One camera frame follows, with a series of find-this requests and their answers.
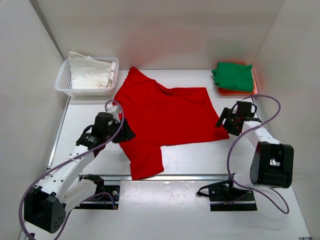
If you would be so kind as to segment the red t-shirt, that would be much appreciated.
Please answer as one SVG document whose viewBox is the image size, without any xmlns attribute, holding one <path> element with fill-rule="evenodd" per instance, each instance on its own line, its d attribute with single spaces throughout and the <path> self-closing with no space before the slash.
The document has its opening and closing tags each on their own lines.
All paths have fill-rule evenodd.
<svg viewBox="0 0 320 240">
<path fill-rule="evenodd" d="M 229 138 L 224 128 L 216 127 L 219 117 L 204 87 L 166 88 L 131 67 L 114 99 L 135 133 L 132 140 L 120 144 L 134 181 L 164 171 L 162 146 Z"/>
</svg>

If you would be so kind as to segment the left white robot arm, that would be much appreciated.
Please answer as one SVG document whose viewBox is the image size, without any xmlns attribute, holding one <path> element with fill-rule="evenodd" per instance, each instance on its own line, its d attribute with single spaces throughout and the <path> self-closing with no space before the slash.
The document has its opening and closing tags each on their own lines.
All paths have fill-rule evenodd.
<svg viewBox="0 0 320 240">
<path fill-rule="evenodd" d="M 74 208 L 85 200 L 104 196 L 100 176 L 80 173 L 106 144 L 124 143 L 135 136 L 121 110 L 99 112 L 94 124 L 83 130 L 64 164 L 27 191 L 23 201 L 25 221 L 54 234 Z"/>
</svg>

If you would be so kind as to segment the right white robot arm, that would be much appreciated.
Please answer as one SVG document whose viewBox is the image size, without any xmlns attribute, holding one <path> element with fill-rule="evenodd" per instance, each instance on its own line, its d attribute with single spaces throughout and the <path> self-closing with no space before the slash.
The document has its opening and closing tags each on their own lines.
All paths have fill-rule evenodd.
<svg viewBox="0 0 320 240">
<path fill-rule="evenodd" d="M 237 101 L 232 108 L 225 107 L 216 123 L 237 138 L 228 150 L 226 167 L 230 184 L 224 187 L 224 195 L 236 200 L 242 190 L 252 191 L 258 187 L 287 189 L 292 184 L 294 148 L 275 139 L 264 128 L 264 123 L 255 117 L 257 106 L 247 101 Z M 255 148 L 247 172 L 232 173 L 231 154 L 236 143 L 246 137 Z"/>
</svg>

